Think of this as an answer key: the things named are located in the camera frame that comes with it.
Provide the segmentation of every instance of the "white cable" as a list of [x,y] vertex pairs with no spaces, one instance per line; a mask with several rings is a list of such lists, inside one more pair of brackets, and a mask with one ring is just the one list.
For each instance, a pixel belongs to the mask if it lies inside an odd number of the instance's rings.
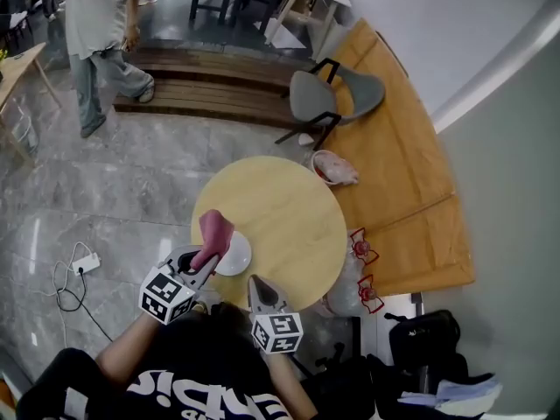
[[[89,254],[92,255],[92,251],[86,245],[86,243],[78,241],[73,245],[73,251],[72,251],[72,257],[70,258],[70,264],[72,264],[74,262],[74,256],[76,255],[76,248],[78,247],[78,244],[81,244],[87,250],[87,252],[89,252]],[[65,266],[66,276],[64,278],[64,286],[62,288],[60,288],[59,290],[57,290],[54,278],[56,277],[56,269],[59,266],[59,264],[63,264]],[[54,297],[54,296],[56,296],[58,298],[59,294],[67,288],[67,285],[68,285],[68,271],[69,270],[74,272],[65,262],[62,262],[61,260],[58,260],[54,264],[54,267],[52,268],[52,287],[54,288],[54,292],[52,294],[48,294],[46,292],[43,292],[42,290],[29,290],[29,292],[33,292],[35,294],[42,294],[43,296],[47,296],[48,298],[51,298],[51,297]],[[9,276],[0,276],[0,277],[1,278],[7,278],[8,280],[12,281],[14,284],[18,284],[19,286],[25,286],[25,287],[27,286],[23,283],[16,282],[13,278],[11,278]],[[62,332],[64,333],[64,348],[68,348],[68,344],[67,344],[67,324],[64,321],[64,316],[62,315],[62,310],[60,309],[59,304],[57,304],[57,306],[59,308],[60,320],[62,321]]]

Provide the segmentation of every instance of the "bowl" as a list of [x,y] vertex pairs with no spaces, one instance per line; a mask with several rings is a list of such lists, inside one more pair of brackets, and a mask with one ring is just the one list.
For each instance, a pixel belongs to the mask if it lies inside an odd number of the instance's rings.
[[237,276],[249,266],[251,257],[249,240],[235,230],[231,235],[229,249],[216,266],[216,272],[224,277]]

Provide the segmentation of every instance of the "plastic bag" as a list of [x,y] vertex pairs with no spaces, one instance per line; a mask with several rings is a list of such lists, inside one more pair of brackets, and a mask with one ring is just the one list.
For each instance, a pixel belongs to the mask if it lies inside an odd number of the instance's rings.
[[358,172],[344,158],[329,150],[318,150],[311,156],[311,170],[321,177],[328,186],[358,183]]
[[346,260],[342,271],[319,302],[322,306],[318,311],[324,316],[359,317],[374,314],[384,305],[373,288],[373,275],[363,276],[364,268],[379,258],[379,255],[364,240],[364,228],[348,233]]

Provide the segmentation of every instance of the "gray tiled floor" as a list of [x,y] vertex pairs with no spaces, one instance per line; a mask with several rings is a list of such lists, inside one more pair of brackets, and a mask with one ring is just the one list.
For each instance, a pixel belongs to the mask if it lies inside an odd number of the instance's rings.
[[[137,293],[150,266],[188,243],[193,204],[223,166],[270,154],[301,161],[295,140],[274,145],[278,129],[202,118],[117,114],[113,94],[101,89],[108,120],[88,140],[79,137],[75,92],[68,70],[48,72],[64,103],[58,109],[30,74],[25,96],[40,142],[37,166],[22,165],[0,137],[0,344],[37,377],[64,346],[51,292],[57,260],[68,261],[85,242],[101,257],[87,274],[86,306],[111,337],[137,315]],[[79,247],[77,256],[82,256]],[[57,284],[64,270],[59,267]],[[69,288],[81,293],[70,277]],[[62,298],[65,305],[75,300]],[[98,353],[107,340],[83,310],[64,313],[67,343]],[[310,313],[307,322],[317,324]],[[349,334],[346,321],[333,334],[307,339],[308,362],[330,355],[334,338]]]

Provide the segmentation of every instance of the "power strip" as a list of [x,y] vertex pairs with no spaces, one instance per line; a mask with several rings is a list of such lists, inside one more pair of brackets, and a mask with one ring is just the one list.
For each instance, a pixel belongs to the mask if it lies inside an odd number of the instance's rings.
[[72,269],[73,269],[73,273],[76,276],[79,276],[80,274],[85,274],[90,270],[99,268],[101,264],[102,263],[101,260],[99,259],[99,256],[94,252],[91,255],[84,256],[80,260],[73,262]]

